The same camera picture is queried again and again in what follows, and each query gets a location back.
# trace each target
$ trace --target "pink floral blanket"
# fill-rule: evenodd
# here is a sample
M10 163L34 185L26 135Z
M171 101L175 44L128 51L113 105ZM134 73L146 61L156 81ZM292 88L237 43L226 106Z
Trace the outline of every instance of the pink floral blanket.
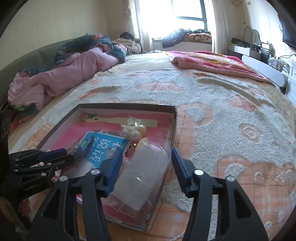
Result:
M197 69L218 74L245 77L274 85L269 78L258 74L255 70L234 56L216 54L207 51L170 51L167 52L167 54L170 61L179 69Z

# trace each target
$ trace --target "metal bolt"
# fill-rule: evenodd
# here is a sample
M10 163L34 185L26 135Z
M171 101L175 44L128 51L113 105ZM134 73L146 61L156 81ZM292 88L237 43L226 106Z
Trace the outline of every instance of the metal bolt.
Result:
M91 170L92 175L97 175L97 174L100 174L100 173L101 173L101 171L99 169L92 169Z
M235 178L233 176L227 176L226 179L227 179L227 181L230 181L230 182L235 181Z
M196 170L194 171L194 174L195 174L195 175L198 175L198 176L201 176L201 175L204 174L204 171L203 171L203 170L200 170L200 169L196 169Z
M68 177L67 176L60 176L59 177L59 180L61 181L61 182L64 182L64 181L66 181L66 180L68 180Z

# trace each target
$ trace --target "window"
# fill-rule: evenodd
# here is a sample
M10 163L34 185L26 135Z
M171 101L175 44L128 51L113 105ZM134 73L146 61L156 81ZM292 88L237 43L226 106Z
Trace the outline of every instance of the window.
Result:
M142 3L143 24L154 39L178 28L208 31L204 0L142 0Z

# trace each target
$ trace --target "bed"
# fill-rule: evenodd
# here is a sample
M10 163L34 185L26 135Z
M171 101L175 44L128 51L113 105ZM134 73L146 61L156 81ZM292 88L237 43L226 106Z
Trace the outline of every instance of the bed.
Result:
M233 175L254 204L271 240L296 205L296 108L274 86L243 77L178 69L165 52L127 56L126 62L55 98L22 123L9 139L10 153L35 148L79 103L125 102L177 106L174 147L215 177ZM30 199L37 210L45 193ZM170 167L150 228L140 233L108 224L112 240L183 237L192 200ZM215 237L217 198L209 240ZM82 209L78 228L86 239Z

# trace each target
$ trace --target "window frame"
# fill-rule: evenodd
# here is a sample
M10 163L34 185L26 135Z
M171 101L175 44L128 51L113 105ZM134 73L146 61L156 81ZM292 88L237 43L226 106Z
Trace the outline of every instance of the window frame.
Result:
M202 11L202 18L195 18L195 17L183 17L183 16L176 16L175 12L174 12L174 6L173 6L173 0L170 0L171 5L172 5L172 9L173 9L173 14L176 18L178 19L187 19L187 20L196 20L196 21L202 21L204 22L204 26L205 26L205 31L207 32L207 15L205 12L205 2L204 0L200 0L200 7L201 7L201 11Z

